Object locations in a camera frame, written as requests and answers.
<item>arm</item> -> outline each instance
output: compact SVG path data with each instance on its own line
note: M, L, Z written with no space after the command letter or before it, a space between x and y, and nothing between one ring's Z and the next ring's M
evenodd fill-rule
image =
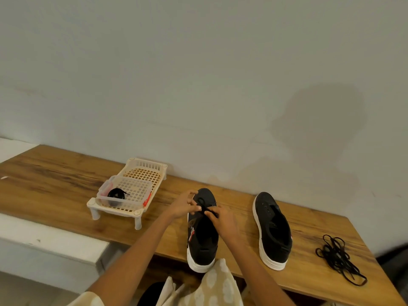
M201 210L189 199L189 190L182 193L164 211L140 239L131 246L107 271L90 286L88 291L97 294L105 306L127 306L140 283L160 239L175 218Z
M221 206L209 207L209 209L218 214L216 218L212 213L205 212L237 261L255 304L257 306L295 306L259 263L256 254L245 245L233 213Z

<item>coiled black shoelace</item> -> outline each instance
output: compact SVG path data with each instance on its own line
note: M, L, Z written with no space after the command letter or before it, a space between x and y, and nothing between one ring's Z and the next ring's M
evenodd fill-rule
M317 248L316 255L318 257L324 258L327 264L342 274L348 282L351 282L355 286L364 286L367 283L367 277L360 273L360 270L353 263L350 262L350 255L344 250L346 243L340 237L331 237L330 235L323 235L323 240L326 245L323 246L323 249ZM362 283L353 282L346 275L346 272L350 274L352 279L356 281L353 275L361 277L363 280Z

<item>hand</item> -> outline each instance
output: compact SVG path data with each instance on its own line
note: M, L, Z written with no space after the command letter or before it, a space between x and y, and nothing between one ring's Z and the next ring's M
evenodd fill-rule
M197 206L196 201L189 198L190 194L197 194L196 190L187 190L180 194L177 199L166 209L166 213L170 216L171 220L180 218L188 213L201 211L201 206Z
M209 211L204 212L204 214L210 218L218 234L226 244L240 239L241 234L239 232L237 220L228 207L212 206L208 207L208 209L218 215L217 218Z

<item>rack leg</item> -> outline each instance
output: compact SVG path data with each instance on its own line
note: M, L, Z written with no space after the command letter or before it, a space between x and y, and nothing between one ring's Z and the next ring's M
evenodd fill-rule
M142 228L142 217L135 218L135 229L140 230Z
M97 209L90 208L90 210L91 210L93 220L98 220L101 217L101 215L99 214L99 211Z

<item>forearm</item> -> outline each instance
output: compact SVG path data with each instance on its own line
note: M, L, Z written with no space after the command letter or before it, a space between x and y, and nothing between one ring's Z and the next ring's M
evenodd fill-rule
M170 222L167 213L161 214L88 291L96 293L105 306L127 306Z
M241 238L228 242L227 246L237 261L257 306L295 306Z

